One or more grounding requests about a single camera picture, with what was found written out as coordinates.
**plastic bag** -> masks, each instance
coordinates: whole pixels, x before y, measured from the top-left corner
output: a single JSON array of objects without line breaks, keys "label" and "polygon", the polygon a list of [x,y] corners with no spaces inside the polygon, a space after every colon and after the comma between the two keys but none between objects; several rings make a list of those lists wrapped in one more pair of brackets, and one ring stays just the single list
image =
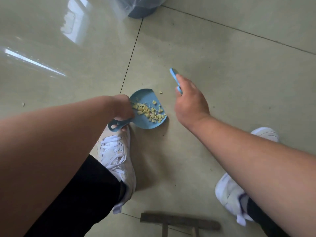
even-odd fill
[{"label": "plastic bag", "polygon": [[143,18],[152,14],[166,0],[108,0],[118,19]]}]

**black pants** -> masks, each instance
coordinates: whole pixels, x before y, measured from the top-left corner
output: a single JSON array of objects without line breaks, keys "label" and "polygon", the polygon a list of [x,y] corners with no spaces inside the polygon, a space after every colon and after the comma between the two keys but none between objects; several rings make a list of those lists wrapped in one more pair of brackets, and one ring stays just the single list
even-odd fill
[{"label": "black pants", "polygon": [[[24,237],[83,237],[109,214],[119,199],[120,188],[119,181],[89,155]],[[252,199],[247,211],[267,236],[288,236]]]}]

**white shoelace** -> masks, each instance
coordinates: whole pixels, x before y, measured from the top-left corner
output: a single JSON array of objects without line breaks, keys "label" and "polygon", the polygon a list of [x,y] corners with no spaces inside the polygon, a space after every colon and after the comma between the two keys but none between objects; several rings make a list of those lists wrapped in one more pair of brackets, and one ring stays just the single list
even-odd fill
[{"label": "white shoelace", "polygon": [[101,144],[104,144],[102,148],[104,149],[104,152],[101,152],[102,155],[105,154],[107,150],[113,150],[115,155],[111,157],[110,161],[108,162],[106,168],[108,170],[112,170],[121,174],[124,174],[124,161],[126,160],[126,155],[124,153],[118,154],[118,151],[120,148],[118,147],[120,143],[118,140],[122,139],[121,137],[106,137],[103,141],[101,141]]}]

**tiled floor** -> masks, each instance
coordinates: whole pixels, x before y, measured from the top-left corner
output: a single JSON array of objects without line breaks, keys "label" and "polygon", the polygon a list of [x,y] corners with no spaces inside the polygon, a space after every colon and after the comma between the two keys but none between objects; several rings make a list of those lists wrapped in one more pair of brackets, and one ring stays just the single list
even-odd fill
[{"label": "tiled floor", "polygon": [[[139,223],[143,211],[221,222],[222,231],[202,236],[264,236],[217,201],[224,170],[177,122],[168,69],[195,82],[215,117],[245,131],[272,127],[283,143],[316,154],[313,2],[168,0],[143,21],[120,23],[102,0],[1,0],[8,22],[0,22],[0,117],[152,88],[168,120],[153,130],[132,127],[137,191],[123,214],[87,236],[160,236],[161,227]],[[170,236],[187,236],[174,229]]]}]

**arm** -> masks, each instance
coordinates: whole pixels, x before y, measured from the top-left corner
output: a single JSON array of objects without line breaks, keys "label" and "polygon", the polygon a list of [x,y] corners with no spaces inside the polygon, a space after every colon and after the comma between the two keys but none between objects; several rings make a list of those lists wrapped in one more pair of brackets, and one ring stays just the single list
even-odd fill
[{"label": "arm", "polygon": [[175,111],[245,192],[291,236],[316,231],[316,158],[211,117],[203,94],[177,76]]},{"label": "arm", "polygon": [[117,95],[1,120],[0,236],[24,235],[75,175],[107,123],[132,116],[128,96]]}]

